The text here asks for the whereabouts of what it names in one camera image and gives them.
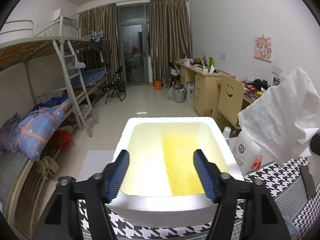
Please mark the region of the white tissue cloth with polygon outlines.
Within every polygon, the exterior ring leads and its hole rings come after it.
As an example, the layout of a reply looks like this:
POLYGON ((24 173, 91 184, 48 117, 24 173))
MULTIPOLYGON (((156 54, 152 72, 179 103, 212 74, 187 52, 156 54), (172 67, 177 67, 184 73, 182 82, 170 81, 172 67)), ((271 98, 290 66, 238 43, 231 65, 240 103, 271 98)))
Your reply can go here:
POLYGON ((243 131, 278 165, 307 157, 319 164, 310 142, 319 132, 319 95, 307 72, 295 68, 279 85, 238 114, 243 131))

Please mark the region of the black smartphone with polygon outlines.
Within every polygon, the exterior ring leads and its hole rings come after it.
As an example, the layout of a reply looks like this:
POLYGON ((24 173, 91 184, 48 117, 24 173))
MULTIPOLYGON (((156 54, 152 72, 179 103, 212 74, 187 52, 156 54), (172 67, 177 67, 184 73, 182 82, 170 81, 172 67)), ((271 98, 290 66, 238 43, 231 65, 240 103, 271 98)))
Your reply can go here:
POLYGON ((309 172, 309 167, 306 165, 302 165, 299 167, 299 170, 305 187, 307 199, 311 200, 316 196, 317 192, 312 175, 309 172))

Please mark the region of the white paper bag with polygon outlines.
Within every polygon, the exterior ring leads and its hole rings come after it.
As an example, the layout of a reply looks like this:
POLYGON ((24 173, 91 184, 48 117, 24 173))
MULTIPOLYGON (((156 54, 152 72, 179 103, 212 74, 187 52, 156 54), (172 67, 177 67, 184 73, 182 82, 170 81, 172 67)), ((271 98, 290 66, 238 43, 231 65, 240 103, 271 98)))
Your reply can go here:
POLYGON ((256 157, 262 155, 262 148, 244 130, 241 130, 235 141, 232 153, 241 174, 245 176, 248 172, 252 171, 251 166, 256 157))

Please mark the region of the blue orange plaid quilt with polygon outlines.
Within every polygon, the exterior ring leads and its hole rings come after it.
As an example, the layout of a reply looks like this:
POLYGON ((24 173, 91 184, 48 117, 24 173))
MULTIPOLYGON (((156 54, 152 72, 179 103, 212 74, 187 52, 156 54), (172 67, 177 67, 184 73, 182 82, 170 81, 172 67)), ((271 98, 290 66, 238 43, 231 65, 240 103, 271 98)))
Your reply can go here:
POLYGON ((23 154, 31 161, 38 161, 71 106, 69 98, 60 96, 39 103, 24 118, 16 113, 1 127, 1 151, 23 154))

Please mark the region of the wooden smiley chair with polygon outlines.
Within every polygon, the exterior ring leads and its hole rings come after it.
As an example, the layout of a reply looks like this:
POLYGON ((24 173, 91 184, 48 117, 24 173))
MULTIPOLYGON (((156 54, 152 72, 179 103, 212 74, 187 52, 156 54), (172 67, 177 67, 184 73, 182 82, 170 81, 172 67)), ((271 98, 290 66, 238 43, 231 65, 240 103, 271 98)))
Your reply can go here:
POLYGON ((242 110, 245 85, 226 75, 220 78, 220 96, 218 102, 219 116, 216 122, 223 116, 236 131, 240 130, 238 114, 242 110))

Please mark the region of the white styrofoam box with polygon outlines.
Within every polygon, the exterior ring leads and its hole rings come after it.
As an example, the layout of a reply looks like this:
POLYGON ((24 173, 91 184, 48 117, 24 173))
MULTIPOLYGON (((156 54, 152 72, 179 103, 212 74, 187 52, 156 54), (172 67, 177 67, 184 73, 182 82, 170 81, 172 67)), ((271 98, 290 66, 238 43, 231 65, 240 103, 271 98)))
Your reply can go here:
POLYGON ((243 180, 234 156, 210 117, 130 118, 116 146, 129 167, 108 207, 133 225, 153 228, 195 226, 213 220, 193 156, 201 150, 221 172, 243 180))

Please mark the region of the white carton box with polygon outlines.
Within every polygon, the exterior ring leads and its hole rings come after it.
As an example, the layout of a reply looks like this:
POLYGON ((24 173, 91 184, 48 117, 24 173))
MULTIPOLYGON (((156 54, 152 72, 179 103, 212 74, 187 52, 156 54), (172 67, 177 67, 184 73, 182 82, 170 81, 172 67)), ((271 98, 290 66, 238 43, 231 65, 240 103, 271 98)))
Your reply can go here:
POLYGON ((191 82, 187 83, 187 100, 188 101, 194 100, 194 83, 191 83, 191 82))

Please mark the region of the grey trash bin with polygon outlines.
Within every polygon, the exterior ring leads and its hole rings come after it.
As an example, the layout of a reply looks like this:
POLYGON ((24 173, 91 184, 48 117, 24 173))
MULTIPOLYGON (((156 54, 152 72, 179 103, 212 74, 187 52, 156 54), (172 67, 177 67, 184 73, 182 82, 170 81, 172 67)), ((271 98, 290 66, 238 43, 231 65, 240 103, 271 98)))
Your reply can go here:
POLYGON ((174 88, 174 101, 176 103, 183 103, 185 101, 185 89, 184 88, 174 88))

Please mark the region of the black folding chair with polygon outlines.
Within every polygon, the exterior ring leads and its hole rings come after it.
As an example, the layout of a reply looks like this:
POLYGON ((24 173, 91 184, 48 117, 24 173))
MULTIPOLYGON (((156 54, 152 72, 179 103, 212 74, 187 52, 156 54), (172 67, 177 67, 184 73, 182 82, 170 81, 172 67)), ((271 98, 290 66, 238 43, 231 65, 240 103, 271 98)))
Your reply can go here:
POLYGON ((123 66, 120 66, 114 73, 111 83, 108 85, 108 92, 105 103, 108 102, 108 99, 111 99, 113 97, 114 93, 116 93, 117 97, 121 102, 123 102, 126 98, 126 88, 125 82, 122 77, 122 73, 123 66))

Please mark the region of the white metal bunk bed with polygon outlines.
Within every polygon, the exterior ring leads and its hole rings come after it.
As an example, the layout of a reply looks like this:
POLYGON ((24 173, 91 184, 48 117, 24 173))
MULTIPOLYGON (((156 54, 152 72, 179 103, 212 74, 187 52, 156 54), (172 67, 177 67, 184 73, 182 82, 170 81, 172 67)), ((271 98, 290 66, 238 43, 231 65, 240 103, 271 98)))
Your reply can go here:
POLYGON ((74 116, 79 129, 91 137, 91 127, 98 123, 93 104, 107 80, 102 69, 85 71, 80 50, 88 44, 63 16, 38 33, 32 20, 6 22, 1 29, 1 123, 65 96, 72 103, 66 116, 74 116))

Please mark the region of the orange bucket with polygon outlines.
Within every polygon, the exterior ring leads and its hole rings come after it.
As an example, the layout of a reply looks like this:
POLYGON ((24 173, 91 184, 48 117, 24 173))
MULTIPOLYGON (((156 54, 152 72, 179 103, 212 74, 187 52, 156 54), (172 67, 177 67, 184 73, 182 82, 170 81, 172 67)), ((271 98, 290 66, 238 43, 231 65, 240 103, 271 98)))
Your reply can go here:
POLYGON ((154 87, 155 87, 155 90, 161 90, 161 88, 162 88, 161 80, 155 80, 154 81, 154 87))

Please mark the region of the brown curtain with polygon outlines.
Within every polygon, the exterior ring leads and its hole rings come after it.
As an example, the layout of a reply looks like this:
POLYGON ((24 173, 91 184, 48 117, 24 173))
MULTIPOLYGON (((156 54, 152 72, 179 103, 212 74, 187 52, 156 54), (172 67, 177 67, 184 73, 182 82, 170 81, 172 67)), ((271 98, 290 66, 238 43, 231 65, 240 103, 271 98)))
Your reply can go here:
POLYGON ((119 68, 119 37, 117 7, 113 4, 96 7, 79 14, 79 30, 89 44, 80 50, 85 71, 102 69, 111 82, 119 68))
POLYGON ((150 0, 150 55, 154 81, 162 79, 169 62, 193 57, 185 0, 150 0))

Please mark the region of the left brown curtain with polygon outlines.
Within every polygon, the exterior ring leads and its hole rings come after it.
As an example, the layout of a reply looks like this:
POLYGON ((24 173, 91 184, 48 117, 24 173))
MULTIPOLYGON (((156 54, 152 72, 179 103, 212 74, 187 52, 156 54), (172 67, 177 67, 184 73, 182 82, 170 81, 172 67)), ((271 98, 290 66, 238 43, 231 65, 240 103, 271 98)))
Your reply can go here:
POLYGON ((89 44, 80 50, 85 71, 102 69, 111 82, 119 68, 119 37, 117 7, 113 4, 96 7, 79 14, 79 30, 89 44))

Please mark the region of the glass balcony door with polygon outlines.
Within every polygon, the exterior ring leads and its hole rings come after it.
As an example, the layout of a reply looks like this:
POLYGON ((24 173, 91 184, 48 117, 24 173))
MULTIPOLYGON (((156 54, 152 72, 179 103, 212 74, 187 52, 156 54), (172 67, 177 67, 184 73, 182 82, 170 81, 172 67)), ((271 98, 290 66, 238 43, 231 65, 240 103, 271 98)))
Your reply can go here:
POLYGON ((120 62, 127 85, 149 83, 150 4, 117 7, 120 62))

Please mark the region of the anime girl wall poster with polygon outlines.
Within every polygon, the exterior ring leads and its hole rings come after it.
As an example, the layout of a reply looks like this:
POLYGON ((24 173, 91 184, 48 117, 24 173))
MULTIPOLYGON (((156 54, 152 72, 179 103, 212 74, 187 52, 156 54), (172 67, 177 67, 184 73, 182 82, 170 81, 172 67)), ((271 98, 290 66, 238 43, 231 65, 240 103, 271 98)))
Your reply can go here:
POLYGON ((254 58, 264 61, 272 61, 272 38, 256 36, 254 39, 254 58))

